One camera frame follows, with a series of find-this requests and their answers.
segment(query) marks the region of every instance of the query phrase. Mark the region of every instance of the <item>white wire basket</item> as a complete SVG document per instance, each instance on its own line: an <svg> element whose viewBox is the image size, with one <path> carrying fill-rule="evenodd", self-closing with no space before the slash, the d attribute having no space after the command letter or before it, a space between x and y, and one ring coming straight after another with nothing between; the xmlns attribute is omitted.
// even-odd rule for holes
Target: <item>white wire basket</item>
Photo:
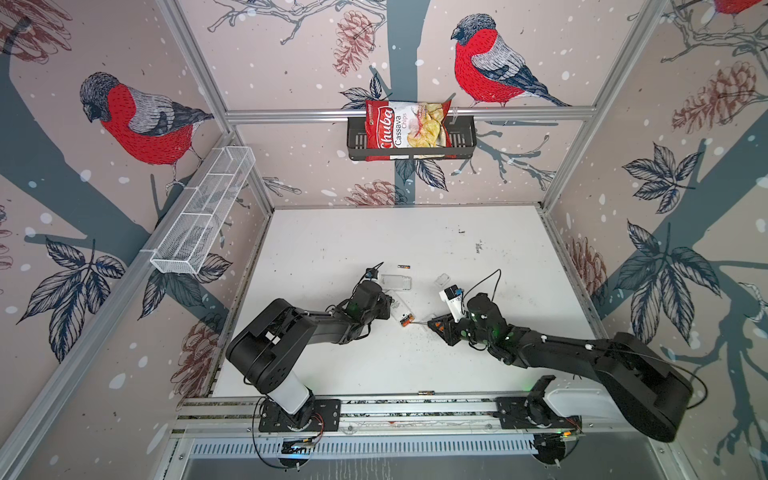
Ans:
<svg viewBox="0 0 768 480"><path fill-rule="evenodd" d="M224 147L154 252L162 273L200 272L256 159L249 147Z"/></svg>

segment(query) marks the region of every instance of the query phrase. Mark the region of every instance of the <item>black basket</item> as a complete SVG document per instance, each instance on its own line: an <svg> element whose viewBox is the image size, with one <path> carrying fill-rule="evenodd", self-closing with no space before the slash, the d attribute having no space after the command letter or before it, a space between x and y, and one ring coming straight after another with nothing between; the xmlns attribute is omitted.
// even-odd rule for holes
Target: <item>black basket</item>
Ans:
<svg viewBox="0 0 768 480"><path fill-rule="evenodd" d="M427 148L368 148L366 135L366 119L350 117L346 119L346 146L349 149L349 159L365 161L367 157L403 156L413 160L419 155L429 155L430 160L466 160L475 153L478 138L475 131L475 118L471 115L460 115L456 122L453 117L445 117L443 124L451 139L451 147Z"/></svg>

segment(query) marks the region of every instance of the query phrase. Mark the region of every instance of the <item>white tabletop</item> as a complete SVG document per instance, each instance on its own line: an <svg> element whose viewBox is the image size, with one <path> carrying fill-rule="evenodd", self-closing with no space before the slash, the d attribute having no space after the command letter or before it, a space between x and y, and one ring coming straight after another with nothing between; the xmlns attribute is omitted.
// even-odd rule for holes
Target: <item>white tabletop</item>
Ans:
<svg viewBox="0 0 768 480"><path fill-rule="evenodd" d="M347 298L365 268L381 261L380 273L412 277L411 291L399 295L416 321L449 312L433 283L442 273L467 290L501 268L495 302L508 323L594 338L533 207L278 210L234 334L275 298L324 310ZM470 296L490 294L494 282ZM293 371L317 395L330 396L527 390L549 373L506 366L466 342L450 347L426 326L380 319L368 338L307 346ZM225 360L214 396L257 395L242 379Z"/></svg>

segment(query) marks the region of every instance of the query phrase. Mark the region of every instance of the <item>bird head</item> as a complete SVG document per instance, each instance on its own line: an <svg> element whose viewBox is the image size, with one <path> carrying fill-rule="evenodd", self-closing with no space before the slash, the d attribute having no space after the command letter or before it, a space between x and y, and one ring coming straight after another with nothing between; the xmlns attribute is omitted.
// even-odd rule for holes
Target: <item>bird head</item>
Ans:
<svg viewBox="0 0 768 480"><path fill-rule="evenodd" d="M490 15L485 13L467 15L456 25L451 34L451 39L465 46L475 36L475 33L485 29L496 29L496 22L493 21Z"/></svg>
<svg viewBox="0 0 768 480"><path fill-rule="evenodd" d="M120 82L110 74L99 71L86 78L80 86L80 102L88 121L111 121L108 95Z"/></svg>

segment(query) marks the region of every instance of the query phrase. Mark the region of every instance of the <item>chip bag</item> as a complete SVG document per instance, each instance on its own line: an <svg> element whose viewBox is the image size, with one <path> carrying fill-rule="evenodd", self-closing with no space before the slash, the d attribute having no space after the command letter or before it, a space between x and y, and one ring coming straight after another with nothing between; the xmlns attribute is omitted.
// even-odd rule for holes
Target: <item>chip bag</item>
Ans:
<svg viewBox="0 0 768 480"><path fill-rule="evenodd" d="M410 101L366 101L366 134L368 148L450 147L451 140L443 121L451 101L442 104ZM444 157L416 155L416 158ZM367 157L373 160L398 160L408 155Z"/></svg>

